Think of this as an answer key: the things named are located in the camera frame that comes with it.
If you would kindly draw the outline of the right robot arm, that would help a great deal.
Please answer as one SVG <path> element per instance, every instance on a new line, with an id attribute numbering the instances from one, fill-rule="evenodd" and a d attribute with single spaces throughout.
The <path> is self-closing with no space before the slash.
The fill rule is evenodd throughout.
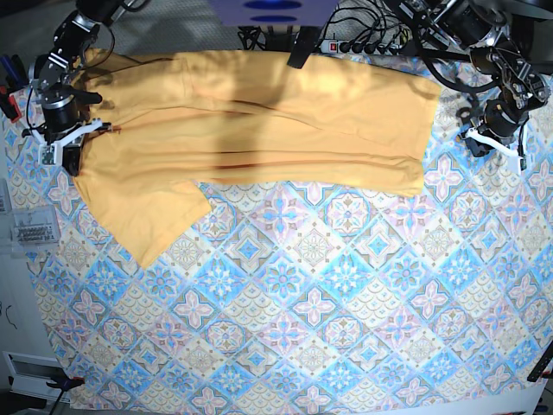
<path id="1" fill-rule="evenodd" d="M 36 161 L 41 166 L 62 167 L 77 176 L 86 138 L 111 129 L 111 124 L 90 115 L 90 107 L 100 104 L 102 96 L 79 89 L 74 81 L 106 61 L 91 63 L 86 51 L 102 27 L 109 29 L 117 14 L 131 9 L 127 1 L 78 1 L 76 10 L 56 29 L 51 50 L 29 68 L 29 96 L 38 98 L 44 122 L 24 127 L 22 135 L 39 142 Z"/>

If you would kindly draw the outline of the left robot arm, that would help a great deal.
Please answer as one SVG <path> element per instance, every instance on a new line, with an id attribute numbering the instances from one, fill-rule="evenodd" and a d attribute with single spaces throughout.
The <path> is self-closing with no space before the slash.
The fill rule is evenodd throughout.
<path id="1" fill-rule="evenodd" d="M 525 126 L 531 112 L 548 104 L 550 87 L 512 39 L 508 12 L 476 1 L 390 1 L 389 7 L 409 27 L 414 48 L 431 74 L 445 87 L 469 97 L 458 111 L 465 129 L 461 140 L 471 154 L 501 153 L 508 169 L 527 167 Z M 490 77 L 482 86 L 448 80 L 437 60 L 466 61 Z"/>

